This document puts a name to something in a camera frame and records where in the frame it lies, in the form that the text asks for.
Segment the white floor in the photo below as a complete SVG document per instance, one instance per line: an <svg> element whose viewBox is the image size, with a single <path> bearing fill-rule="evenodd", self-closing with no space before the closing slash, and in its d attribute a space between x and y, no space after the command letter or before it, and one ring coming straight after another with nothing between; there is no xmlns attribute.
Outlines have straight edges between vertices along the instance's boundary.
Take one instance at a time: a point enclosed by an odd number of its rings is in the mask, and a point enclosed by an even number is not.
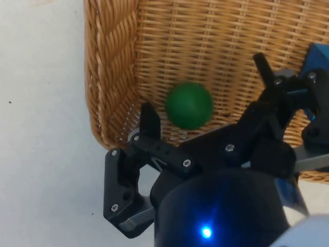
<svg viewBox="0 0 329 247"><path fill-rule="evenodd" d="M0 1L3 247L153 246L152 228L128 240L102 216L106 151L85 106L82 2ZM300 186L311 213L329 213L328 186Z"/></svg>

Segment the green ball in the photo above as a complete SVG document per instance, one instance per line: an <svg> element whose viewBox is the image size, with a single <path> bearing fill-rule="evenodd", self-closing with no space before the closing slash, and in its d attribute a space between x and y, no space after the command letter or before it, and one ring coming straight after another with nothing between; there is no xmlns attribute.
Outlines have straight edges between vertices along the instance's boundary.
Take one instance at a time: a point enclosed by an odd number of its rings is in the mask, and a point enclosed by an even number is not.
<svg viewBox="0 0 329 247"><path fill-rule="evenodd" d="M179 84L167 96L168 119L182 129L194 130L203 126L211 118L213 108L210 93L197 83Z"/></svg>

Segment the bolt head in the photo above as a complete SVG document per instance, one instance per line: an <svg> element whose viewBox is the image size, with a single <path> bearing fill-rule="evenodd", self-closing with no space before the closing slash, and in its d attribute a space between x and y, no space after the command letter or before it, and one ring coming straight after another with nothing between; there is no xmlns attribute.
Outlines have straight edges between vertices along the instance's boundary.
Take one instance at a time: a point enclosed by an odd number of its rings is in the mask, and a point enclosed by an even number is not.
<svg viewBox="0 0 329 247"><path fill-rule="evenodd" d="M116 212L119 208L119 205L118 204L114 204L112 207L111 207L111 211L112 212Z"/></svg>
<svg viewBox="0 0 329 247"><path fill-rule="evenodd" d="M184 167L189 167L191 165L191 161L190 160L184 160L183 162L183 166Z"/></svg>
<svg viewBox="0 0 329 247"><path fill-rule="evenodd" d="M282 79L281 78L275 78L275 80L274 80L274 84L275 85L279 85L281 83L282 83Z"/></svg>
<svg viewBox="0 0 329 247"><path fill-rule="evenodd" d="M226 147L225 147L225 151L226 152L232 152L234 151L234 148L235 146L233 144L228 144Z"/></svg>
<svg viewBox="0 0 329 247"><path fill-rule="evenodd" d="M316 74L315 72L310 72L310 73L308 74L308 77L309 77L310 79L315 79L316 76L317 76L317 74Z"/></svg>

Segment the wicker basket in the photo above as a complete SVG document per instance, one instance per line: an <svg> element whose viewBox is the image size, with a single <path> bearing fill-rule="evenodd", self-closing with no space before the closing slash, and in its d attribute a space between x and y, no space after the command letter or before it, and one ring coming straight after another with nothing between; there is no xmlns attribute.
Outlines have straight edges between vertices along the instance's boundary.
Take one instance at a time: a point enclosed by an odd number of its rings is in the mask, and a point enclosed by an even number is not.
<svg viewBox="0 0 329 247"><path fill-rule="evenodd" d="M85 18L86 101L93 134L108 149L138 127L145 100L174 144L235 122L263 90L253 54L299 72L312 42L329 43L327 0L85 0ZM173 126L164 110L168 91L186 79L214 98L212 120L195 131ZM300 145L307 123L298 112L285 140ZM329 183L329 173L302 178Z"/></svg>

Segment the blue led light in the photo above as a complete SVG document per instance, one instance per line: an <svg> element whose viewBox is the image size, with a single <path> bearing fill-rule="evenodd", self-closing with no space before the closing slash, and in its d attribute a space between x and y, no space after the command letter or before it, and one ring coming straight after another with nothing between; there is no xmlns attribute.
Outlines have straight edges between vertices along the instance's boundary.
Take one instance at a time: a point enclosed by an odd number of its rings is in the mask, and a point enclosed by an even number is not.
<svg viewBox="0 0 329 247"><path fill-rule="evenodd" d="M211 232L211 229L209 227L203 227L201 231L202 231L202 236L204 238L210 238L211 237L212 232Z"/></svg>

